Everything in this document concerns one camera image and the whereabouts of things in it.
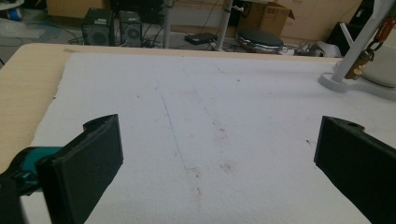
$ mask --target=white stand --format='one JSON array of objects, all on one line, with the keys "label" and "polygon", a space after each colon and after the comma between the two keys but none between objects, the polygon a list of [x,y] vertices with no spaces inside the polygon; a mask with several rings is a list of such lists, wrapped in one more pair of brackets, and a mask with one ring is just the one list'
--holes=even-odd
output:
[{"label": "white stand", "polygon": [[318,80],[320,84],[332,91],[367,91],[379,97],[396,100],[396,89],[394,88],[378,86],[363,78],[359,78],[358,80],[344,79],[353,63],[358,59],[361,51],[366,48],[367,43],[375,34],[381,21],[387,16],[394,2],[395,0],[375,0],[372,17],[361,30],[361,33],[346,54],[346,57],[341,61],[334,74],[326,73],[320,76]]},{"label": "white stand", "polygon": [[233,9],[233,0],[229,0],[227,5],[224,6],[223,13],[220,22],[219,38],[216,42],[214,50],[222,51],[222,45],[224,43],[225,32],[227,31],[228,20],[230,19],[231,10]]}]

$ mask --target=dark stain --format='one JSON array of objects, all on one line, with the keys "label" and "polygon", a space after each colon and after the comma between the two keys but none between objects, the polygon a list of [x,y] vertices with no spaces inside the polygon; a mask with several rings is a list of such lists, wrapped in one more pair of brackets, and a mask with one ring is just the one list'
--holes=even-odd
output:
[{"label": "dark stain", "polygon": [[224,74],[224,71],[222,71],[219,67],[216,66],[216,68],[217,68],[222,74]]},{"label": "dark stain", "polygon": [[308,139],[306,139],[305,142],[306,142],[309,146],[312,146],[313,144],[316,143],[316,142],[310,141],[310,140],[308,140]]},{"label": "dark stain", "polygon": [[226,162],[219,166],[227,175],[232,174],[234,171],[233,165]]},{"label": "dark stain", "polygon": [[198,198],[198,200],[200,200],[201,197],[202,197],[202,192],[201,192],[201,190],[199,188],[197,188],[197,198]]}]

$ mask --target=floor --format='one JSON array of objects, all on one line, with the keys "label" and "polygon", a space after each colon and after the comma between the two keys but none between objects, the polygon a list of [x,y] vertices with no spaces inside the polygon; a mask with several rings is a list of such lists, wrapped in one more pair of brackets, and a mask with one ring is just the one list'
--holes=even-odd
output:
[{"label": "floor", "polygon": [[[120,30],[118,23],[115,22],[116,39],[120,39]],[[37,38],[32,37],[1,37],[2,22],[0,21],[0,69],[2,63],[12,57],[18,48],[30,43],[53,43],[53,44],[83,44],[81,28],[79,26],[65,26],[59,25],[53,21],[51,16],[48,16],[44,11],[37,9],[25,9],[23,19],[18,23],[18,26],[27,29],[31,32],[42,30],[43,35]],[[163,30],[159,25],[143,24],[144,39],[149,42],[146,48],[162,48]],[[212,50],[209,44],[194,46],[184,40],[186,33],[172,32],[169,40],[169,49],[193,49],[193,50]],[[223,50],[230,52],[246,51],[241,48],[233,38],[225,38]],[[290,50],[285,49],[282,54],[290,54]]]}]

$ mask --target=cardboard box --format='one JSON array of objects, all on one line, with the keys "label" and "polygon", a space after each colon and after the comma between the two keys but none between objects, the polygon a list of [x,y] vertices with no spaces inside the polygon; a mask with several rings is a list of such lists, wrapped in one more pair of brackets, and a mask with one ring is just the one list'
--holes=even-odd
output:
[{"label": "cardboard box", "polygon": [[278,3],[245,3],[244,12],[238,23],[237,31],[245,29],[263,30],[280,36],[286,19],[294,19],[293,12]]},{"label": "cardboard box", "polygon": [[83,19],[90,7],[110,8],[109,0],[47,0],[49,15]]}]

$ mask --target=white container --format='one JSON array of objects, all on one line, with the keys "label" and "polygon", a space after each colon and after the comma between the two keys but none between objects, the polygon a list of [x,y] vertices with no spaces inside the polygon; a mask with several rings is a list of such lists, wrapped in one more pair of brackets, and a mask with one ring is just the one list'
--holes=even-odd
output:
[{"label": "white container", "polygon": [[396,32],[375,53],[373,62],[367,63],[363,76],[377,84],[396,87]]},{"label": "white container", "polygon": [[0,18],[20,21],[22,19],[21,9],[19,7],[14,7],[8,10],[0,10]]}]

